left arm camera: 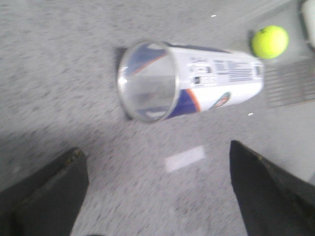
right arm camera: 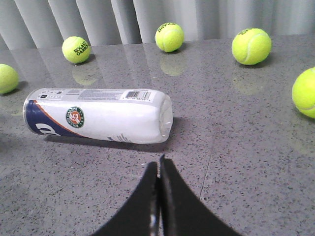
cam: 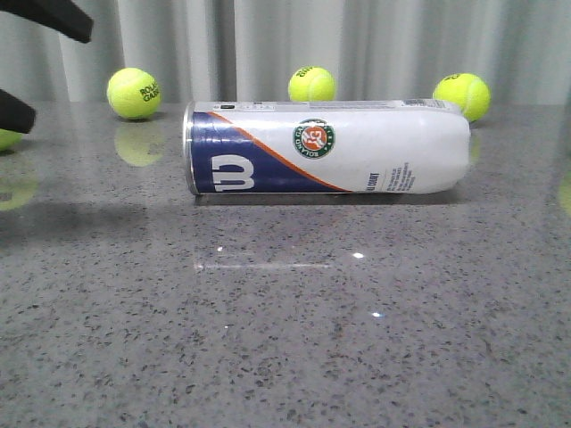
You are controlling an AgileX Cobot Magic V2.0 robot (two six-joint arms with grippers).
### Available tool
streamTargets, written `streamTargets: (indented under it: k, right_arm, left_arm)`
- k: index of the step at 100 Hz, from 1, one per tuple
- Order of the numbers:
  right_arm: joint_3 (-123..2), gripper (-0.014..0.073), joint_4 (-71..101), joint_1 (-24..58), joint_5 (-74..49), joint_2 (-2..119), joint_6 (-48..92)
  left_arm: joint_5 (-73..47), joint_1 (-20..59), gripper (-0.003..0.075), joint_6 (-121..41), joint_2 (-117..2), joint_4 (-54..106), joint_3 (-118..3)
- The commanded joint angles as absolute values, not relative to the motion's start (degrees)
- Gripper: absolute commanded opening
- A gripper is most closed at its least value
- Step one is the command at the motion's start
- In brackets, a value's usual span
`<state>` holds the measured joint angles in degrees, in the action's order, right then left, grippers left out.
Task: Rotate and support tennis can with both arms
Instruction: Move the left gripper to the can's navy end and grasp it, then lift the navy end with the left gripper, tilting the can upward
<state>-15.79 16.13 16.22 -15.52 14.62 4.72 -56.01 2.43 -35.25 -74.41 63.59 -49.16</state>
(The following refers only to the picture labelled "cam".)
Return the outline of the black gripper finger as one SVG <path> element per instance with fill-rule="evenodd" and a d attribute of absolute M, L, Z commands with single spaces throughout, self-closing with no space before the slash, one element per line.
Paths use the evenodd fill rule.
<path fill-rule="evenodd" d="M 1 0 L 1 11 L 54 29 L 80 43 L 89 43 L 94 20 L 70 0 Z"/>
<path fill-rule="evenodd" d="M 0 90 L 0 128 L 28 134 L 34 127 L 36 111 L 15 96 Z"/>

